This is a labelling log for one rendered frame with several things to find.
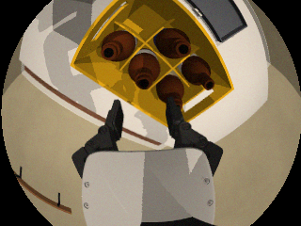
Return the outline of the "yellow crate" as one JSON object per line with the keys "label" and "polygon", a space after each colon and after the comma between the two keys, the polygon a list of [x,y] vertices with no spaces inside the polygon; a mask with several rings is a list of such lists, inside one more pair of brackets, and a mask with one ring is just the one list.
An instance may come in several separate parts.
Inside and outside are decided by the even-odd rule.
{"label": "yellow crate", "polygon": [[[126,3],[107,21],[93,39],[103,23],[124,2]],[[153,37],[163,28],[177,28],[188,36],[191,43],[189,56],[171,59],[164,57],[157,50]],[[135,47],[134,53],[126,60],[113,62],[102,57],[101,49],[103,39],[118,30],[127,30],[134,35],[137,38],[137,48]],[[140,89],[128,74],[130,60],[142,48],[152,50],[158,57],[161,67],[158,78],[148,89]],[[158,98],[155,85],[173,70],[184,86],[182,106],[197,97],[205,88],[202,85],[190,84],[177,70],[178,68],[176,69],[192,54],[196,54],[209,64],[210,77],[215,85],[214,92],[202,101],[186,112],[182,108],[184,120],[190,122],[232,92],[234,87],[224,60],[211,37],[196,17],[178,0],[113,0],[83,37],[71,61],[71,66],[167,127],[166,104]]]}

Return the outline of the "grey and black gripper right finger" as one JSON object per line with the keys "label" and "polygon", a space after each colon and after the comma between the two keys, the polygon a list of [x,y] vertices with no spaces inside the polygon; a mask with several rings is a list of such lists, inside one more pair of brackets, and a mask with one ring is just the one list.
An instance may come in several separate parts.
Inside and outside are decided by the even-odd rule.
{"label": "grey and black gripper right finger", "polygon": [[166,121],[168,132],[171,138],[175,139],[175,148],[198,148],[205,152],[214,177],[223,154],[223,149],[218,145],[208,141],[208,139],[199,132],[192,129],[192,125],[184,121],[182,111],[176,106],[174,98],[166,99]]}

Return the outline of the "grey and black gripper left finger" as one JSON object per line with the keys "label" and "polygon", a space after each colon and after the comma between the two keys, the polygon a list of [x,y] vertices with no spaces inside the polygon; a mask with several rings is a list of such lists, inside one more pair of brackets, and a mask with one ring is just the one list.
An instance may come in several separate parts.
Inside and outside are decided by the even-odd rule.
{"label": "grey and black gripper left finger", "polygon": [[87,141],[85,147],[80,148],[71,157],[81,179],[84,165],[90,153],[118,151],[116,142],[121,138],[123,120],[124,114],[121,103],[119,100],[114,100],[111,111],[108,111],[105,124],[98,129],[98,134]]}

